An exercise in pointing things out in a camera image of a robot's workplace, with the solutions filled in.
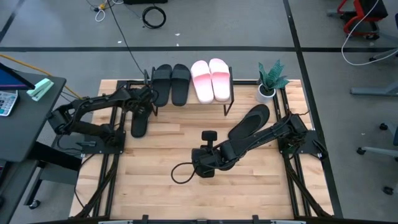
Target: table leg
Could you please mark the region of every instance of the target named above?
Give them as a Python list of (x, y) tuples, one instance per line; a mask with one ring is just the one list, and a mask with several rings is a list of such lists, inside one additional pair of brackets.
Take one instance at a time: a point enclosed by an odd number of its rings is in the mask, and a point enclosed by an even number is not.
[(79, 170), (81, 164), (81, 159), (55, 150), (39, 142), (35, 143), (28, 158), (48, 162), (75, 171)]

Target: calculator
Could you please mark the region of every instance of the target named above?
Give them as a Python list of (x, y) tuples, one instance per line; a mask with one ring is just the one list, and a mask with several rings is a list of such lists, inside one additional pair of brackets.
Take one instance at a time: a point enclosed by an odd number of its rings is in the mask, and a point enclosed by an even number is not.
[(15, 93), (0, 91), (0, 116), (10, 115), (12, 107), (14, 107), (17, 99), (18, 91)]

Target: red chair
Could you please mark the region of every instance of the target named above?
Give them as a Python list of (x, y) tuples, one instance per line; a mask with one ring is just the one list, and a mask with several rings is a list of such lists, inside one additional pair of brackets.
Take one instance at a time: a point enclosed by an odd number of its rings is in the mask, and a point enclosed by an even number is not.
[[(377, 0), (354, 0), (355, 11), (345, 12), (342, 11), (341, 8), (347, 3), (347, 0), (343, 0), (337, 8), (337, 13), (341, 15), (340, 18), (346, 22), (344, 26), (344, 32), (349, 34), (351, 29), (356, 25), (356, 22), (359, 22), (361, 19), (363, 19), (376, 2)], [(367, 39), (377, 40), (379, 38), (379, 28), (376, 22), (381, 21), (387, 16), (387, 9), (384, 6), (383, 1), (379, 0), (373, 11), (362, 21), (370, 23), (371, 30), (354, 31), (352, 35), (363, 35)]]

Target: white pot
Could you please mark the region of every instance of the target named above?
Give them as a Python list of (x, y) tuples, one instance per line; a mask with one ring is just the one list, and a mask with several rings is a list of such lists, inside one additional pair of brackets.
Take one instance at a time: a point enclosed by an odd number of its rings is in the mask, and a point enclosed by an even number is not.
[(268, 103), (275, 96), (276, 90), (274, 89), (274, 93), (271, 96), (266, 96), (260, 92), (261, 87), (262, 84), (259, 85), (259, 88), (257, 89), (256, 100), (260, 103)]

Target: green leaves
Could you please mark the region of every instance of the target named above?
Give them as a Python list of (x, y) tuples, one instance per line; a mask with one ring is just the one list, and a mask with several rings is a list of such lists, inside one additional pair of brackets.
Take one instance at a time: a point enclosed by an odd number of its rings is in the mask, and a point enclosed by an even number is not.
[(271, 69), (271, 71), (269, 71), (269, 78), (276, 82), (277, 79), (279, 78), (280, 74), (282, 73), (283, 69), (284, 69), (285, 65), (280, 65), (280, 60), (276, 61), (275, 65), (273, 66), (273, 68)]
[(264, 66), (259, 62), (260, 79), (264, 83), (266, 81), (267, 73), (264, 70)]
[(271, 68), (269, 73), (266, 73), (262, 63), (259, 63), (260, 80), (264, 85), (264, 88), (269, 91), (272, 89), (284, 88), (289, 81), (286, 80), (286, 76), (280, 77), (285, 65), (280, 64), (280, 60), (276, 61), (274, 66)]

